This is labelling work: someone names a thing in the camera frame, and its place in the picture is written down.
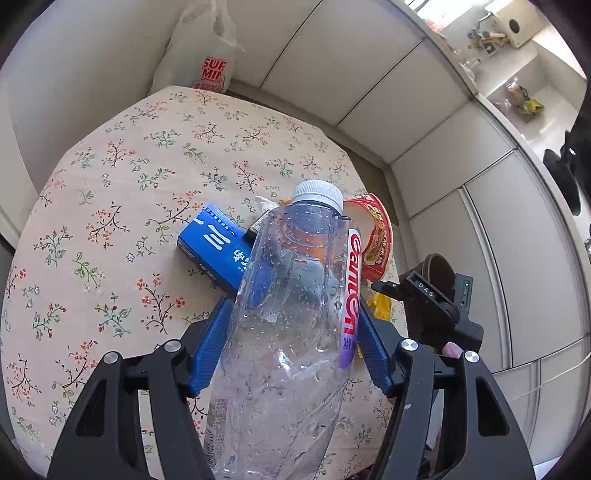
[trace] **red noodle cup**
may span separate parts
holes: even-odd
[[[361,233],[361,277],[380,280],[392,253],[392,224],[382,202],[373,193],[345,200],[343,215],[351,218]]]

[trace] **cabinet door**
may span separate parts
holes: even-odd
[[[511,364],[502,292],[486,239],[465,193],[456,190],[410,220],[419,259],[443,255],[452,268],[474,278],[470,320],[484,327],[480,354],[492,371]]]
[[[321,0],[228,0],[236,23],[233,78],[259,88],[281,51]]]
[[[589,353],[582,339],[540,360],[541,383],[579,364]],[[534,464],[552,460],[564,452],[583,420],[589,387],[588,365],[582,365],[550,381],[540,389],[540,402],[530,454]]]
[[[540,363],[532,362],[504,370],[496,373],[494,377],[509,402],[511,411],[521,429],[521,434],[529,447],[538,412],[540,392],[535,388],[540,385]]]
[[[391,163],[467,102],[459,77],[430,42],[396,65],[339,124]]]
[[[392,164],[408,216],[459,188],[514,147],[477,101],[468,102]]]
[[[420,41],[388,0],[323,0],[262,89],[336,125]]]
[[[467,184],[503,285],[513,362],[579,340],[589,325],[572,238],[530,161],[511,153]]]

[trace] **table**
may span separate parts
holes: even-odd
[[[303,179],[346,197],[365,189],[346,153],[316,127],[215,93],[169,87],[71,148],[22,233],[2,309],[8,408],[29,464],[45,475],[67,415],[108,351],[151,352],[207,318],[222,293],[176,247],[207,203],[238,225],[259,215],[255,195],[288,199]],[[394,262],[387,278],[397,278]],[[395,319],[404,322],[398,309]],[[341,480],[371,465],[391,406],[356,358],[316,475]],[[140,392],[152,476],[163,478],[149,395]],[[209,390],[190,402],[199,433]]]

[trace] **plastic bag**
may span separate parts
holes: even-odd
[[[236,43],[236,25],[226,0],[199,0],[189,5],[154,73],[150,95],[168,85],[225,92],[237,48],[241,47]]]

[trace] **yellow snack package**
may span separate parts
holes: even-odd
[[[390,321],[390,311],[392,310],[392,299],[390,297],[376,293],[368,302],[368,307],[377,319],[386,322]],[[357,345],[357,354],[359,358],[363,358],[359,345]]]

